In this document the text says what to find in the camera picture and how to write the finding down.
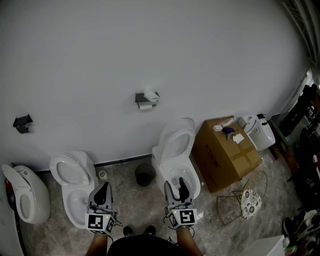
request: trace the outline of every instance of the black shirt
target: black shirt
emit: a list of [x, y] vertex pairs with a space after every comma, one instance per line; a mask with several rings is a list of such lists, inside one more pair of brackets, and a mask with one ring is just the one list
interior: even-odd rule
[[161, 255], [180, 256], [183, 255], [178, 246], [162, 238], [142, 234], [120, 238], [110, 246], [107, 256], [120, 255]]

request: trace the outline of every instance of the gold wire stand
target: gold wire stand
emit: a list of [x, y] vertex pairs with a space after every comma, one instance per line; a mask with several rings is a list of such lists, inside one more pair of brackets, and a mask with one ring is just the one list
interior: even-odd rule
[[[242, 202], [242, 198], [243, 198], [243, 191], [245, 191], [245, 190], [257, 191], [258, 185], [260, 184], [260, 182], [263, 180], [264, 177], [265, 177], [265, 190], [264, 190], [263, 196], [261, 198], [261, 201], [262, 201], [264, 199], [264, 197], [265, 197], [265, 194], [267, 192], [267, 187], [268, 187], [267, 174], [263, 170], [259, 170], [256, 173], [254, 173], [249, 178], [249, 180], [246, 182], [246, 184], [244, 185], [242, 190], [233, 190], [232, 193], [234, 195], [217, 196], [217, 198], [216, 198], [216, 211], [217, 211], [219, 219], [223, 223], [223, 225], [228, 225], [229, 223], [235, 221], [236, 219], [238, 219], [239, 217], [242, 216], [241, 202]], [[229, 222], [225, 223], [223, 221], [220, 213], [219, 213], [219, 198], [236, 198], [238, 200], [238, 203], [239, 203], [241, 214], [238, 217], [236, 217], [236, 218], [230, 220]]]

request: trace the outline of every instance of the wall-mounted bracket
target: wall-mounted bracket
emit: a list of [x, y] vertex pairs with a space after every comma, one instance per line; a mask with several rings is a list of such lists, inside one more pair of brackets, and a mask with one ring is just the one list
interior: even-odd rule
[[26, 127], [26, 124], [32, 123], [32, 119], [30, 115], [26, 115], [23, 117], [16, 118], [13, 123], [13, 127], [17, 129], [17, 131], [21, 134], [30, 133], [29, 128]]
[[152, 105], [152, 107], [155, 107], [158, 102], [159, 101], [151, 102], [150, 100], [146, 99], [144, 93], [136, 93], [135, 94], [135, 103], [138, 105], [139, 108], [140, 108], [140, 106], [143, 106], [143, 105]]

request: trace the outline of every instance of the brown cardboard box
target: brown cardboard box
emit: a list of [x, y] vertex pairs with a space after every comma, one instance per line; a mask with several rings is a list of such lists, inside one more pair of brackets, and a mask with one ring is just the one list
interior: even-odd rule
[[237, 122], [228, 127], [232, 127], [236, 135], [240, 133], [244, 137], [239, 144], [232, 138], [227, 140], [223, 131], [214, 131], [215, 125], [229, 118], [204, 121], [192, 148], [194, 160], [211, 193], [237, 182], [262, 162], [255, 146]]

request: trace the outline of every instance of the tiled floor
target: tiled floor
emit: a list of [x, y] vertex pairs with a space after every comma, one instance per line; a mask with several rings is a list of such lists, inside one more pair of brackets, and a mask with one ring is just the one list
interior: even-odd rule
[[[256, 170], [266, 172], [268, 188], [262, 207], [254, 217], [248, 220], [238, 218], [224, 226], [218, 218], [216, 208], [217, 196], [227, 196], [232, 190], [240, 190], [253, 172], [215, 194], [210, 194], [206, 185], [201, 187], [201, 193], [195, 200], [201, 218], [194, 227], [194, 239], [204, 255], [236, 256], [255, 239], [281, 235], [283, 218], [293, 216], [300, 207], [293, 184], [287, 183], [290, 171], [285, 161], [282, 158], [274, 160], [269, 150], [260, 154], [263, 162]], [[153, 182], [148, 187], [140, 187], [136, 183], [134, 171], [141, 163], [151, 163], [151, 159], [109, 165], [97, 168], [96, 171], [107, 171], [113, 191], [113, 208], [118, 211], [120, 222], [132, 227], [136, 234], [141, 234], [148, 225], [154, 225], [158, 237], [171, 237], [176, 241], [175, 232], [163, 223], [166, 201], [157, 184]], [[198, 175], [202, 182], [203, 178], [199, 172]], [[93, 235], [87, 230], [76, 228], [69, 221], [64, 210], [61, 186], [51, 174], [41, 174], [40, 177], [49, 189], [51, 215], [49, 220], [41, 225], [20, 221], [28, 255], [84, 255]], [[115, 226], [112, 232], [114, 239], [123, 237], [122, 228], [119, 226]]]

